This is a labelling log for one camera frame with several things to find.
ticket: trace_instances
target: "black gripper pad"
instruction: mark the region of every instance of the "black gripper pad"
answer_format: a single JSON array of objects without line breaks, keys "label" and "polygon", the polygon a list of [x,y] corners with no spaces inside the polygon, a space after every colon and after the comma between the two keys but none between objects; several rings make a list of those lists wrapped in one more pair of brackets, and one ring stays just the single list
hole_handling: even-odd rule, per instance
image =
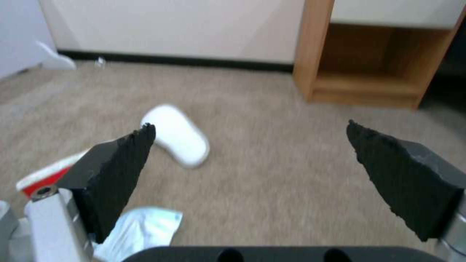
[{"label": "black gripper pad", "polygon": [[57,182],[73,192],[84,226],[102,243],[136,187],[155,138],[155,127],[95,145]]},{"label": "black gripper pad", "polygon": [[391,211],[421,241],[439,238],[463,195],[466,175],[419,143],[384,135],[352,120],[346,134]]}]

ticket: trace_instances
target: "wooden shelf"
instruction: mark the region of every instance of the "wooden shelf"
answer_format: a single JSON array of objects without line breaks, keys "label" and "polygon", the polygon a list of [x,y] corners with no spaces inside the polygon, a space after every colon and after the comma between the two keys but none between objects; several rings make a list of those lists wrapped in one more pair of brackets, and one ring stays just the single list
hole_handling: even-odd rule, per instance
[{"label": "wooden shelf", "polygon": [[416,97],[419,88],[407,81],[383,74],[319,73],[314,83],[315,90],[371,95]]},{"label": "wooden shelf", "polygon": [[417,108],[466,7],[438,29],[335,24],[333,4],[306,0],[293,71],[306,101]]}]

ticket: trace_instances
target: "floor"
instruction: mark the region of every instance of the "floor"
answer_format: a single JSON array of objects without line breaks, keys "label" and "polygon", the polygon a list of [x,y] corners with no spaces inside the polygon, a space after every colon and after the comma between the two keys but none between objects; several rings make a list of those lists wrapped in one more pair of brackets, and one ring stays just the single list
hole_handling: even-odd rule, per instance
[{"label": "floor", "polygon": [[414,140],[466,171],[466,113],[306,104],[291,75],[132,63],[33,69],[0,82],[0,199],[23,215],[23,176],[137,128],[161,103],[209,137],[198,169],[154,147],[127,209],[184,212],[173,245],[396,245],[432,252],[358,164],[349,119]]}]

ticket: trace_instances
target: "black baseboard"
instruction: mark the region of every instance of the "black baseboard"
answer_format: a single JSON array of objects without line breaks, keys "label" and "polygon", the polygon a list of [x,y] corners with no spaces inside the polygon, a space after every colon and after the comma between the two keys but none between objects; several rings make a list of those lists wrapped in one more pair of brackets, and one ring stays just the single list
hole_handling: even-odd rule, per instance
[{"label": "black baseboard", "polygon": [[279,72],[287,72],[287,73],[293,72],[293,64],[285,64],[285,63],[233,61],[233,60],[158,56],[158,55],[129,55],[129,54],[101,53],[101,52],[81,52],[81,51],[70,51],[70,50],[58,50],[58,53],[62,55],[66,55],[69,58],[75,59],[75,60],[96,60],[98,57],[103,57],[106,61],[118,61],[118,62],[235,68],[235,69],[260,70],[260,71],[279,71]]}]

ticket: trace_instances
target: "wooden cabinet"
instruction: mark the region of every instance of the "wooden cabinet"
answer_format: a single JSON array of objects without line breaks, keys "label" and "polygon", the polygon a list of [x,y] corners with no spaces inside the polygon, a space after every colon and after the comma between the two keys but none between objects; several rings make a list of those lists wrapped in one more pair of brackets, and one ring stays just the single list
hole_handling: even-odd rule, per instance
[{"label": "wooden cabinet", "polygon": [[[309,102],[417,108],[465,16],[465,1],[307,0],[296,85]],[[407,9],[397,13],[401,7]],[[428,15],[444,7],[455,12]]]}]

